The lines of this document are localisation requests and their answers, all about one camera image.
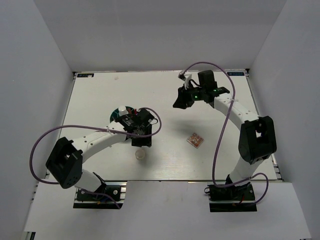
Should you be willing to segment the eyeshadow palette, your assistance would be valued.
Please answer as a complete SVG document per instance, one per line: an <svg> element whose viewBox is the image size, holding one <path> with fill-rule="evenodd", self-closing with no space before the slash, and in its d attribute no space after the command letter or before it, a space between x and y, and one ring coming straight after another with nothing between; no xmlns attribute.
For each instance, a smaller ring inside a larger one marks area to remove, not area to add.
<svg viewBox="0 0 320 240"><path fill-rule="evenodd" d="M198 149L201 146L201 144L204 142L204 138L199 134L197 134L196 132L194 132L186 139L186 141L190 145Z"/></svg>

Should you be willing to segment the white pink blue bottle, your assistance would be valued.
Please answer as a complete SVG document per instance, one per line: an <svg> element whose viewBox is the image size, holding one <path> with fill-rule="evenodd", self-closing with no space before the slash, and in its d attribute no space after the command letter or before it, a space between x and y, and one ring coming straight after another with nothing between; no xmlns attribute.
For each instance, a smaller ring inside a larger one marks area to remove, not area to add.
<svg viewBox="0 0 320 240"><path fill-rule="evenodd" d="M129 112L128 112L128 110L127 110L125 105L121 105L121 106L118 107L118 114L119 114L120 117L124 116L124 115L127 115L128 113Z"/></svg>

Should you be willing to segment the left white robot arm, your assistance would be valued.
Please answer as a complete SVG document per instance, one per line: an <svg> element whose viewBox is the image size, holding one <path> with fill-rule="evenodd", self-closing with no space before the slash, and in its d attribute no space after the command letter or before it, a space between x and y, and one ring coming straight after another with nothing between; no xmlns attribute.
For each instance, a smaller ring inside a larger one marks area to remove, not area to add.
<svg viewBox="0 0 320 240"><path fill-rule="evenodd" d="M83 163L102 150L127 140L135 147L150 147L154 119L155 116L145 108L120 111L118 117L102 130L73 140L60 138L45 166L63 189L75 186L96 200L106 198L107 185L98 174L85 170Z"/></svg>

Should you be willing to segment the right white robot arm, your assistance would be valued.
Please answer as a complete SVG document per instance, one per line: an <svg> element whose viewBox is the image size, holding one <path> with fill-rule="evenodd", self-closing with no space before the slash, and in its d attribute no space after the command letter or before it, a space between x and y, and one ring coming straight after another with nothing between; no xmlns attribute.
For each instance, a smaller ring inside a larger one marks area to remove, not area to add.
<svg viewBox="0 0 320 240"><path fill-rule="evenodd" d="M224 114L239 130L239 160L226 178L226 195L236 200L244 193L244 187L255 171L277 150L274 122L271 117L261 117L248 110L232 96L224 86L219 87L212 70L198 74L199 83L193 85L192 75L181 72L178 77L183 86L178 88L174 108L187 109L196 101L203 101Z"/></svg>

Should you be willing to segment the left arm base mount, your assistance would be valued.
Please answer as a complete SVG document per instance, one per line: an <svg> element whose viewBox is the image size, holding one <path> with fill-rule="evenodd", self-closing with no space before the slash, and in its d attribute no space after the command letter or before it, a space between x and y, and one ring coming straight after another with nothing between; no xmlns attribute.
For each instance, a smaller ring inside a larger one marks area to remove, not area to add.
<svg viewBox="0 0 320 240"><path fill-rule="evenodd" d="M104 195L94 195L76 189L73 208L74 209L104 209L104 210L119 210L124 204L127 182L106 181Z"/></svg>

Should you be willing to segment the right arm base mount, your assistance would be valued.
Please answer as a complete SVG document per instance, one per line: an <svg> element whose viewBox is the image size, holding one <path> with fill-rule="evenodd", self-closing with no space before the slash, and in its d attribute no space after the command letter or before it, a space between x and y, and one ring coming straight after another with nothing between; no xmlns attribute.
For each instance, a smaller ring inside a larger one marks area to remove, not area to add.
<svg viewBox="0 0 320 240"><path fill-rule="evenodd" d="M218 188L213 184L204 189L211 213L256 212L254 189L249 182L242 186Z"/></svg>

